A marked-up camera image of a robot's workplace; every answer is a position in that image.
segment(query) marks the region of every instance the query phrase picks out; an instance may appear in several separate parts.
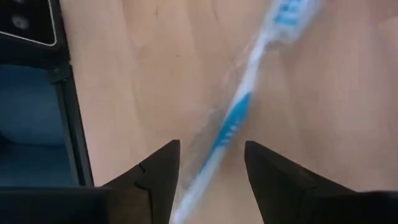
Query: wooden surface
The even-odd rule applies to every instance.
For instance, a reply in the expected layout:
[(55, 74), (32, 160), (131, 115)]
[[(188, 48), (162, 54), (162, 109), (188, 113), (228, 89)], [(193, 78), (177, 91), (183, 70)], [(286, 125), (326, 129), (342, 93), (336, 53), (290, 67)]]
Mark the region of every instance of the wooden surface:
[[(398, 187), (398, 2), (326, 3), (300, 41), (264, 57), (249, 119), (192, 223), (262, 222), (244, 168), (248, 139), (355, 190)], [(217, 128), (269, 1), (61, 5), (102, 185), (171, 139), (184, 158), (201, 130)]]

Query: blue toothbrush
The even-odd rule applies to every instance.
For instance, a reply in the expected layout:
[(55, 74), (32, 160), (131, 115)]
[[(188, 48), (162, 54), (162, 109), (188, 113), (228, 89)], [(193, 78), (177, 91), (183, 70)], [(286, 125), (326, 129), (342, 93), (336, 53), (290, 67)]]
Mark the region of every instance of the blue toothbrush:
[(259, 64), (267, 46), (275, 41), (284, 44), (295, 42), (317, 13), (319, 6), (320, 0), (274, 0), (269, 13), (264, 17), (243, 79), (224, 117), (209, 156), (176, 209), (174, 223), (184, 223), (192, 213), (219, 167), (228, 144), (248, 115)]

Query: toothbrush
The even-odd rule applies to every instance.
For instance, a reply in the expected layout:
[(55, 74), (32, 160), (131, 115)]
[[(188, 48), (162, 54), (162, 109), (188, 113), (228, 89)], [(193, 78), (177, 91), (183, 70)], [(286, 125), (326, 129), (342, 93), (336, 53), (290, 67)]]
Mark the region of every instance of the toothbrush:
[(226, 152), (228, 143), (245, 120), (258, 76), (261, 58), (270, 43), (295, 42), (320, 8), (321, 0), (274, 0), (264, 16), (256, 43), (249, 56), (243, 79), (224, 117), (209, 156), (183, 196), (174, 213), (174, 223), (183, 224), (204, 194)]

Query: light wood grain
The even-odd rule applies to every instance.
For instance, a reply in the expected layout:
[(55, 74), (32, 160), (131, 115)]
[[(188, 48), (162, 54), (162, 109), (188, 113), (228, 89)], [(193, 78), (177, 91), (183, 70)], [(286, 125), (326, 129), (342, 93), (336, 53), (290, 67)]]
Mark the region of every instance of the light wood grain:
[[(210, 117), (217, 129), (270, 1), (61, 3), (102, 185), (171, 139), (186, 157)], [(397, 18), (393, 0), (327, 1), (300, 41), (267, 54), (249, 119), (192, 223), (262, 222), (249, 139), (355, 190), (398, 187)]]

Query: toothbrush head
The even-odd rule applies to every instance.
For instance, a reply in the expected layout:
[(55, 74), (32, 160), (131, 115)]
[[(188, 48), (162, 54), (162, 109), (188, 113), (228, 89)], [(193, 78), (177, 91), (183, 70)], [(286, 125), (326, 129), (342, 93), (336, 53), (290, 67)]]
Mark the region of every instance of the toothbrush head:
[(322, 0), (273, 0), (267, 25), (284, 44), (298, 40), (320, 9)]

